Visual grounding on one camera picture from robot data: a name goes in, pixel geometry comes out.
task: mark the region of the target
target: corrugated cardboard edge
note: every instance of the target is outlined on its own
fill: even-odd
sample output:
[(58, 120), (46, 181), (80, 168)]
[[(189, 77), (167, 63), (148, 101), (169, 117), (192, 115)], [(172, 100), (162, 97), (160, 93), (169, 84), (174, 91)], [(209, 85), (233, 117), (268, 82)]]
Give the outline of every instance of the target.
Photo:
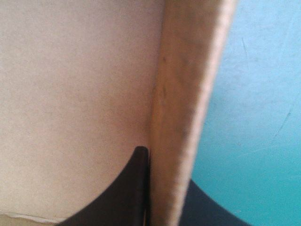
[(19, 214), (19, 213), (5, 212), (5, 211), (0, 210), (0, 217), (2, 217), (2, 216), (6, 216), (6, 217), (9, 217), (9, 218), (25, 219), (25, 220), (28, 220), (28, 221), (33, 221), (33, 222), (41, 223), (41, 224), (55, 224), (55, 223), (59, 223), (59, 222), (62, 222), (62, 221), (65, 220), (65, 218), (48, 219), (48, 218), (41, 218), (41, 217), (37, 217), (37, 216), (29, 216), (29, 215)]
[(176, 226), (235, 0), (167, 0), (151, 122), (151, 225)]

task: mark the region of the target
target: white strip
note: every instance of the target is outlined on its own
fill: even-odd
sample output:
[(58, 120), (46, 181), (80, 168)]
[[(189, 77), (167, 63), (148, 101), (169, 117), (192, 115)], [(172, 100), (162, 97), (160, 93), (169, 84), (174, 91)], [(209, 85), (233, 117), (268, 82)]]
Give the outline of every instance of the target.
[(48, 219), (48, 218), (41, 218), (41, 217), (36, 217), (36, 216), (29, 216), (25, 214), (20, 214), (20, 213), (12, 213), (12, 212), (5, 212), (0, 210), (0, 215), (6, 215), (10, 218), (23, 218), (27, 220), (32, 220), (38, 223), (43, 223), (43, 224), (49, 224), (49, 223), (60, 223), (65, 220), (65, 218), (53, 218), (53, 219)]

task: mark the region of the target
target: scratch mark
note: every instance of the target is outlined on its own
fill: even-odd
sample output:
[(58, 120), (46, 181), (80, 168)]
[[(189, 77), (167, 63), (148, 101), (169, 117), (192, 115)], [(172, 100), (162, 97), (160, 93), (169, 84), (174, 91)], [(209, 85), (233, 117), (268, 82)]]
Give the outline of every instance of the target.
[(276, 137), (278, 136), (278, 134), (280, 133), (280, 131), (282, 130), (282, 128), (283, 128), (284, 125), (286, 124), (286, 122), (287, 122), (287, 120), (289, 119), (289, 117), (291, 116), (291, 112), (292, 112), (293, 108), (295, 107), (296, 102), (297, 102), (298, 97), (300, 96), (300, 94), (301, 94), (301, 90), (298, 92), (298, 94), (297, 94), (297, 96), (295, 97), (295, 99), (294, 99), (294, 101), (293, 101), (293, 103), (292, 103), (292, 105), (291, 105), (291, 107), (290, 107), (288, 113), (286, 114), (284, 120), (282, 121), (281, 126), (279, 127), (279, 129), (277, 130), (276, 134), (275, 134), (274, 137), (272, 138), (272, 142), (271, 142), (272, 144), (274, 143)]
[(250, 70), (250, 67), (249, 67), (249, 55), (248, 55), (248, 52), (246, 50), (246, 44), (245, 44), (245, 41), (244, 41), (243, 37), (241, 38), (241, 41), (243, 43), (243, 48), (244, 48), (244, 52), (245, 52), (245, 56), (246, 56), (246, 62), (247, 62), (248, 70)]

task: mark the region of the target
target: black object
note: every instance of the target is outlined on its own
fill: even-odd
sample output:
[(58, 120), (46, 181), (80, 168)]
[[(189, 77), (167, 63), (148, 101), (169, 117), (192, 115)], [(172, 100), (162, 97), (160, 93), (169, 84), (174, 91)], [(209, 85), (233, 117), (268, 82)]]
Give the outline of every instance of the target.
[[(57, 226), (149, 225), (148, 150), (136, 147), (113, 183), (92, 203)], [(207, 196), (192, 180), (179, 226), (250, 226)]]
[(192, 180), (179, 226), (250, 226), (207, 196)]
[(115, 181), (83, 210), (57, 226), (142, 226), (148, 180), (148, 150), (136, 147)]

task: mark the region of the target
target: teal wall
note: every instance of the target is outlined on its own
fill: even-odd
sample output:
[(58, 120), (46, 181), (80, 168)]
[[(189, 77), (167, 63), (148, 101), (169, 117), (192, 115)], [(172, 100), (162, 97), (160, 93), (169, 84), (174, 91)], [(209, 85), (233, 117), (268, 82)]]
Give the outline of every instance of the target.
[(193, 180), (254, 226), (301, 226), (301, 1), (241, 0)]

